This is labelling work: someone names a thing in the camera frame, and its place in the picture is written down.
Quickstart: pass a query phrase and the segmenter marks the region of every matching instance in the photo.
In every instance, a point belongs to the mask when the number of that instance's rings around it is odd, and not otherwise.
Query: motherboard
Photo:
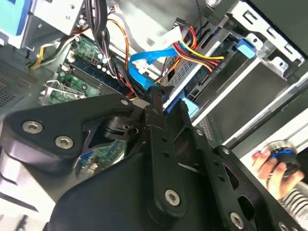
[[[87,37],[76,37],[72,42],[64,63],[55,74],[55,79],[45,83],[42,104],[64,103],[105,94],[127,94],[129,90],[114,79],[105,60],[93,41]],[[125,142],[94,149],[80,157],[79,177],[88,178],[111,166],[124,152]]]

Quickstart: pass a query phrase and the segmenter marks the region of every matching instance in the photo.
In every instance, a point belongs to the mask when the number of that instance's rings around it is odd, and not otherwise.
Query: metal screw
[[[229,154],[230,154],[229,150],[228,150],[228,149],[226,149],[226,148],[222,148],[222,151],[223,151],[225,154],[227,154],[227,155],[229,155]]]
[[[197,133],[199,136],[203,136],[203,132],[201,130],[197,129]]]
[[[286,227],[285,224],[283,224],[281,221],[278,222],[279,228],[281,231],[289,231],[289,229]]]
[[[152,111],[153,111],[155,114],[159,114],[159,111],[158,111],[156,108],[152,108]]]
[[[43,131],[43,125],[37,121],[27,121],[23,123],[23,130],[31,134],[37,134]]]
[[[178,206],[180,204],[179,195],[172,189],[167,189],[165,191],[165,199],[173,206]]]
[[[237,213],[230,213],[232,223],[240,230],[244,228],[244,222]]]
[[[128,102],[126,100],[121,100],[121,103],[123,103],[124,105],[128,105]]]
[[[70,149],[74,145],[74,141],[68,136],[59,136],[55,140],[56,145],[59,148]]]

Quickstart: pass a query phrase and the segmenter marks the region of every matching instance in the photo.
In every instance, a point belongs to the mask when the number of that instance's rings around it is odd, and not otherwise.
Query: hand
[[[286,179],[283,179],[283,174],[286,170],[286,164],[280,163],[277,165],[278,160],[276,158],[267,161],[270,155],[270,151],[264,151],[263,153],[257,152],[252,156],[253,170],[258,173],[258,178],[264,187],[275,197],[276,200],[280,200],[285,197],[295,186],[304,178],[302,171],[297,171],[293,175]]]

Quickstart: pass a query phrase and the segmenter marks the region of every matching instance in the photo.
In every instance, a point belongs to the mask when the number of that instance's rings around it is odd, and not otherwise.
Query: green circuit board
[[[103,64],[103,59],[101,53],[94,42],[83,36],[78,37],[78,41],[75,41],[75,55],[88,61],[92,65],[96,66],[98,64]]]
[[[76,78],[75,76],[73,76],[71,74],[67,74],[65,72],[60,72],[60,74],[57,77],[57,80],[61,84],[65,85],[65,86],[67,86],[71,89],[74,89],[74,90],[77,90],[79,92],[84,93],[86,97],[94,97],[94,96],[100,95],[99,90],[97,90],[96,88],[86,84],[85,82],[83,82],[82,80]],[[64,103],[64,102],[68,102],[68,101],[71,101],[71,100],[77,100],[77,99],[79,99],[79,98],[77,96],[73,95],[73,94],[63,93],[63,92],[59,92],[59,91],[54,90],[51,93],[48,104]]]

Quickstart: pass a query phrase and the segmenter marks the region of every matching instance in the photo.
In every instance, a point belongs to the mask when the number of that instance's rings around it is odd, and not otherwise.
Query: yellow wire
[[[126,46],[125,47],[125,55],[126,55],[126,57],[125,57],[125,68],[128,70],[129,42],[128,42],[128,37],[127,37],[127,34],[125,32],[125,29],[121,26],[121,24],[119,22],[117,22],[114,19],[108,18],[108,22],[112,22],[112,23],[116,24],[120,28],[120,30],[121,30],[121,32],[122,32],[122,34],[124,36],[125,46]]]
[[[43,60],[43,56],[44,56],[44,48],[41,47],[39,50],[39,55],[38,55],[38,59],[36,60],[36,62],[33,64],[33,66],[31,67],[31,69],[37,69],[38,66],[40,65],[40,63]]]
[[[204,56],[202,54],[199,54],[198,52],[195,52],[193,49],[191,49],[189,46],[187,46],[187,44],[183,41],[183,40],[180,40],[181,44],[187,49],[189,50],[191,53],[201,57],[201,58],[204,58],[204,59],[212,59],[212,60],[219,60],[219,59],[224,59],[225,57],[223,56],[219,56],[219,57],[208,57],[208,56]]]

